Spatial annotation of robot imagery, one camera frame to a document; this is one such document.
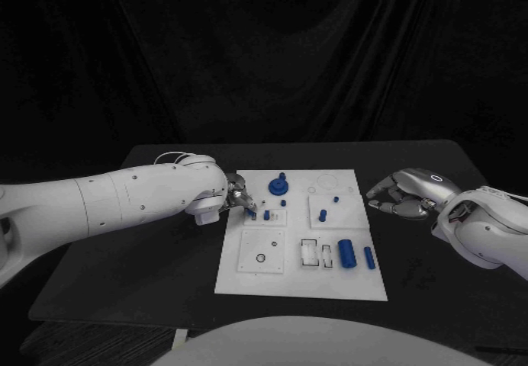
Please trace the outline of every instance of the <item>gray robot hand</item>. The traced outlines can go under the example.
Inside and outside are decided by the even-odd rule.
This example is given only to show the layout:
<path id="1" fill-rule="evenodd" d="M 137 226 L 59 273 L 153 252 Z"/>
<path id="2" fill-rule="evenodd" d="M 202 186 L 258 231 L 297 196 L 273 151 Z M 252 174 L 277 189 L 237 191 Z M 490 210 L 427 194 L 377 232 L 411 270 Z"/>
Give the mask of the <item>gray robot hand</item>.
<path id="1" fill-rule="evenodd" d="M 424 220 L 431 210 L 440 213 L 449 201 L 462 193 L 447 178 L 426 169 L 414 168 L 402 169 L 382 179 L 368 191 L 366 197 L 374 198 L 385 190 L 395 203 L 371 200 L 368 205 L 408 220 Z"/>

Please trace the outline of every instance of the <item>white board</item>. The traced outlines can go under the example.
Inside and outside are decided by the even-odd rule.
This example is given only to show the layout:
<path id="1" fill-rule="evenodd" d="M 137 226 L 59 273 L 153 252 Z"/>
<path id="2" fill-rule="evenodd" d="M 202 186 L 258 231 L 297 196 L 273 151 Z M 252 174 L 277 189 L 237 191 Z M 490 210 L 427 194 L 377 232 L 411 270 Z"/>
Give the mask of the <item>white board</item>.
<path id="1" fill-rule="evenodd" d="M 286 173 L 290 189 L 284 195 L 274 196 L 268 184 L 281 172 Z M 242 170 L 237 173 L 245 179 L 258 213 L 257 219 L 251 220 L 241 207 L 229 211 L 215 293 L 387 301 L 355 171 Z M 326 222 L 316 222 L 316 213 L 326 206 L 326 201 Z M 264 220 L 265 210 L 280 213 L 280 216 Z M 277 237 L 278 233 L 283 233 L 284 242 L 281 250 L 274 251 L 277 248 L 270 247 L 268 242 L 274 241 L 271 237 Z M 310 269 L 302 265 L 303 239 L 317 241 L 320 265 Z M 355 248 L 358 265 L 353 268 L 340 265 L 338 242 L 342 239 L 349 239 Z M 330 246 L 330 255 L 326 252 L 323 255 L 323 246 Z M 375 269 L 368 269 L 365 246 L 372 250 Z M 257 255 L 264 250 L 265 261 L 257 262 Z M 323 258 L 332 260 L 332 268 L 323 268 Z M 276 266 L 276 273 L 271 273 L 271 266 L 277 263 L 283 264 L 281 270 Z"/>

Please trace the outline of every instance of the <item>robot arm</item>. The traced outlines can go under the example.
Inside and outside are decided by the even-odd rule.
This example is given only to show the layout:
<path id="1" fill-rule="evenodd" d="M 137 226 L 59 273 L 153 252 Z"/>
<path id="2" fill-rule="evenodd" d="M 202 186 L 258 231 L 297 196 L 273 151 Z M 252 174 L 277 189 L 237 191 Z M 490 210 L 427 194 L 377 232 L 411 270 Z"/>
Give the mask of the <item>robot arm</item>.
<path id="1" fill-rule="evenodd" d="M 511 194 L 489 187 L 462 192 L 449 179 L 424 169 L 394 173 L 368 198 L 385 189 L 395 203 L 374 200 L 371 207 L 411 220 L 427 218 L 434 209 L 433 235 L 475 265 L 493 269 L 505 264 L 528 280 L 528 206 Z"/>
<path id="2" fill-rule="evenodd" d="M 85 178 L 0 186 L 0 287 L 62 244 L 163 219 L 185 210 L 196 224 L 242 205 L 257 212 L 239 175 L 209 156 Z"/>

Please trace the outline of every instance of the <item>dark background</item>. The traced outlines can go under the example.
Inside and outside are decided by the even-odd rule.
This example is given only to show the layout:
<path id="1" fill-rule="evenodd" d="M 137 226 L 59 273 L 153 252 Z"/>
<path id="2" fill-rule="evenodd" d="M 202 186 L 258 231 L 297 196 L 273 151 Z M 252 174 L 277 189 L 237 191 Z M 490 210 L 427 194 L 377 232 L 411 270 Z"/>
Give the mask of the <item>dark background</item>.
<path id="1" fill-rule="evenodd" d="M 527 18 L 521 0 L 3 2 L 0 183 L 144 143 L 450 139 L 527 194 Z M 13 345 L 63 250 L 0 293 Z"/>

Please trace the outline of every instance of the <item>dark table surface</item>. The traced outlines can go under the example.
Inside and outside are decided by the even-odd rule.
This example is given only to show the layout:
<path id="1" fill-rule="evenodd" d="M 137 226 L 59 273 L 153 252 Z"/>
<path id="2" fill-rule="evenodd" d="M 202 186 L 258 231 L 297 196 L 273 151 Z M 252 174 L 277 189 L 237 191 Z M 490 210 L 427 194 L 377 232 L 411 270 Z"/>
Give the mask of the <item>dark table surface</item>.
<path id="1" fill-rule="evenodd" d="M 427 168 L 463 190 L 486 184 L 447 140 L 136 146 L 123 168 L 189 151 L 237 169 L 355 169 L 362 194 L 394 171 Z M 215 294 L 228 214 L 196 226 L 185 213 L 75 242 L 30 318 L 214 329 L 264 316 L 322 316 L 400 330 L 452 347 L 528 348 L 528 282 L 472 265 L 413 222 L 366 207 L 388 302 Z"/>

